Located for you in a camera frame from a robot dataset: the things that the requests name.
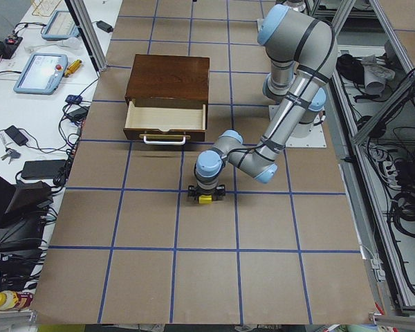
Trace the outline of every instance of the robotic arm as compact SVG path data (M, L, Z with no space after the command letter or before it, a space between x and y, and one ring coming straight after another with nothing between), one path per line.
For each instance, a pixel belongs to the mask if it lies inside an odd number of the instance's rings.
M280 104L257 146L245 147L239 133L227 130L199 155L194 167L197 186L189 188L189 196L199 203L224 195L218 177L226 163L261 183L269 182L277 171L274 162L295 126L313 121L316 113L308 109L335 68L337 44L332 27L287 6L272 8L264 19L258 42L266 47L271 60L263 93ZM299 66L294 78L295 62Z

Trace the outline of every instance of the tiled table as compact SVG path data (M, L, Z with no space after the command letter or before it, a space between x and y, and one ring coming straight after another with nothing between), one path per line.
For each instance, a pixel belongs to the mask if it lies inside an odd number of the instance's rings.
M265 1L124 1L50 244L41 323L363 323L374 310L344 185L326 149L287 149L267 185L227 166L225 201L186 201L224 130L255 144L270 70ZM205 143L125 140L135 53L211 58Z

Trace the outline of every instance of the drawer handle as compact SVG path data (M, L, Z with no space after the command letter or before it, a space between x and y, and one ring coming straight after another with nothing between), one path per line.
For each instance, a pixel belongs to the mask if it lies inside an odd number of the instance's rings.
M143 136L143 142L145 144L150 145L184 145L186 143L186 136L183 136L183 138L180 141L173 141L173 140L147 140L147 136Z

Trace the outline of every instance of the wooden box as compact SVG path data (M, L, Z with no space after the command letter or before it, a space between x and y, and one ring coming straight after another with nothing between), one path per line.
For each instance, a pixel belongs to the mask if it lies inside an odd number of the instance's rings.
M203 142L208 96L209 58L137 54L124 134L145 142Z

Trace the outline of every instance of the blue joint cap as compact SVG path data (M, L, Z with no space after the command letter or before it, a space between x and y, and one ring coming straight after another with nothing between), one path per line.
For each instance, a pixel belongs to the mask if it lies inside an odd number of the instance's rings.
M272 164L271 166L266 168L262 173L254 177L254 179L260 183L267 183L275 175L275 172L277 171L277 169L278 169L278 166L276 166L276 164Z
M258 44L264 45L272 37L273 33L278 28L279 24L283 21L283 18L288 13L289 7L283 5L275 5L272 7L268 16L263 21L261 30L258 34Z
M218 153L203 151L196 160L196 172L204 178L210 178L221 171L222 161Z
M232 138L235 138L236 140L238 140L240 142L240 144L243 144L243 138L235 130L231 130L231 129L226 130L224 133L221 134L220 137L232 137Z
M312 99L309 105L309 111L319 112L323 109L324 103L326 102L326 93L322 88L319 88L315 97Z

